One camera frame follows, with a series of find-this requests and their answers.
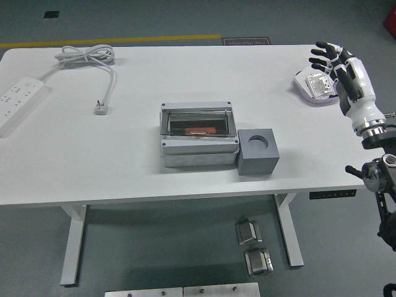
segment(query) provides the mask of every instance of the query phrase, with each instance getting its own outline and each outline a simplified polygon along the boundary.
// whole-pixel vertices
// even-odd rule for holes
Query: power plug
[[[98,104],[95,106],[95,114],[98,116],[104,116],[107,114],[107,112],[109,111],[109,108],[107,106],[107,104],[100,104],[99,100],[98,100]]]

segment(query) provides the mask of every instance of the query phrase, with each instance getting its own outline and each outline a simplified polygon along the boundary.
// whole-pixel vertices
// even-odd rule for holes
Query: circular hole
[[[195,165],[204,165],[208,160],[205,157],[196,157],[192,160]]]
[[[254,150],[265,150],[268,147],[268,140],[261,135],[254,135],[249,138],[249,145]]]
[[[227,157],[225,156],[217,156],[213,158],[214,164],[224,164],[227,162]]]
[[[185,158],[176,158],[172,160],[172,164],[174,164],[175,166],[184,166],[185,164],[187,164],[187,160]]]

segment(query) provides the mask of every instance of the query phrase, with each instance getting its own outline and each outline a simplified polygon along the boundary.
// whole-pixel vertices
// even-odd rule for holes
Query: metal plate
[[[106,292],[105,297],[183,297],[183,288]]]
[[[235,224],[236,235],[241,246],[252,243],[262,243],[259,224],[245,219]]]
[[[258,283],[235,283],[184,288],[184,297],[260,297]]]
[[[273,267],[268,250],[254,249],[246,251],[245,259],[250,276],[273,273]]]

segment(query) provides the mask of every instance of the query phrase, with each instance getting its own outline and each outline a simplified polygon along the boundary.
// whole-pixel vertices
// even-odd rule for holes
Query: electrical distribution box
[[[239,152],[231,102],[163,103],[160,127],[166,167],[232,164]]]

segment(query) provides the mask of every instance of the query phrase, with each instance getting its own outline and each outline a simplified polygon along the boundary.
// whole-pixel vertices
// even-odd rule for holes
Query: white table
[[[65,69],[49,92],[0,139],[0,205],[61,206],[72,218],[62,285],[75,282],[88,204],[275,194],[291,265],[303,265],[288,204],[297,192],[363,188],[363,150],[338,103],[313,106],[293,85],[311,45],[115,48],[107,116],[93,115],[108,85],[98,67]],[[0,62],[0,93],[56,64],[57,48],[12,49]],[[231,101],[237,129],[272,128],[280,152],[271,175],[235,165],[164,168],[164,102]]]

